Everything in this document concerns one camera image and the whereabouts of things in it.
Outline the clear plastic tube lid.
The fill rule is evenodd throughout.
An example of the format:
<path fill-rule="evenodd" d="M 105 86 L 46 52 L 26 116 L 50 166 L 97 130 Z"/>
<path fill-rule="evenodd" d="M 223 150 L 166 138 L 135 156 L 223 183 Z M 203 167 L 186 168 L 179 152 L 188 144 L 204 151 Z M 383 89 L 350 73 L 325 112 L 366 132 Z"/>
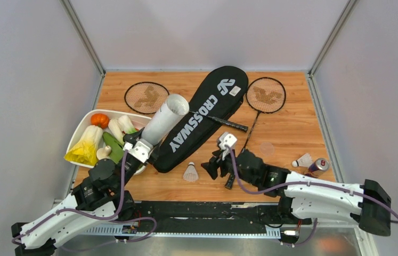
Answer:
<path fill-rule="evenodd" d="M 261 143 L 259 149 L 264 156 L 272 156 L 275 151 L 274 145 L 270 142 Z"/>

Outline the white shuttlecock tube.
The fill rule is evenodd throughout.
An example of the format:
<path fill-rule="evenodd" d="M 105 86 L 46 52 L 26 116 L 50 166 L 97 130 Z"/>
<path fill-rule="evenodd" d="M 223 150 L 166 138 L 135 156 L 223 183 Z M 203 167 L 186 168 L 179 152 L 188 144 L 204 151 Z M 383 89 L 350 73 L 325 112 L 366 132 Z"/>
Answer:
<path fill-rule="evenodd" d="M 142 131 L 141 138 L 155 146 L 189 113 L 188 101 L 179 94 L 171 94 Z"/>

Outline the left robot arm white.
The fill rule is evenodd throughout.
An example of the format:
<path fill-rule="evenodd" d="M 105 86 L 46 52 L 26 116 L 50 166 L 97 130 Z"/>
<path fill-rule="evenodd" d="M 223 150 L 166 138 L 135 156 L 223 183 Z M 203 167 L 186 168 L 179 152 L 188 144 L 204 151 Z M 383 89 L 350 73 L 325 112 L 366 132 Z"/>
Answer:
<path fill-rule="evenodd" d="M 143 131 L 124 136 L 121 160 L 102 159 L 89 176 L 56 207 L 38 219 L 12 225 L 15 255 L 53 255 L 67 241 L 104 222 L 134 218 L 136 207 L 126 201 L 125 185 L 148 160 L 153 146 Z"/>

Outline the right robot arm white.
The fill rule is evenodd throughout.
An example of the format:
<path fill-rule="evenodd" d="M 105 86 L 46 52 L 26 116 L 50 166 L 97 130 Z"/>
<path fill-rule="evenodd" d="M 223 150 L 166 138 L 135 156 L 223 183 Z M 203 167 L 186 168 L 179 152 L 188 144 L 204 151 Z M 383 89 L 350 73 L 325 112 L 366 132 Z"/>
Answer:
<path fill-rule="evenodd" d="M 284 223 L 296 218 L 323 218 L 357 223 L 373 235 L 391 235 L 391 198 L 377 181 L 367 179 L 357 184 L 321 180 L 266 164 L 250 151 L 232 158 L 231 153 L 217 150 L 201 167 L 212 179 L 237 174 L 235 180 L 256 187 L 259 194 L 279 197 L 277 216 Z"/>

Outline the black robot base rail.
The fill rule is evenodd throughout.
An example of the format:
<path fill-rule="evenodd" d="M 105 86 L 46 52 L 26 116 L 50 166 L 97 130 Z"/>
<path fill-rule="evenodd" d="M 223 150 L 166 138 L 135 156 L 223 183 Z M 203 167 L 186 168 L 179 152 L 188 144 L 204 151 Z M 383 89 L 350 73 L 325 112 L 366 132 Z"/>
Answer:
<path fill-rule="evenodd" d="M 297 225 L 299 219 L 276 204 L 141 201 L 126 206 L 119 221 L 137 219 L 140 231 L 157 233 L 262 234 L 267 228 Z"/>

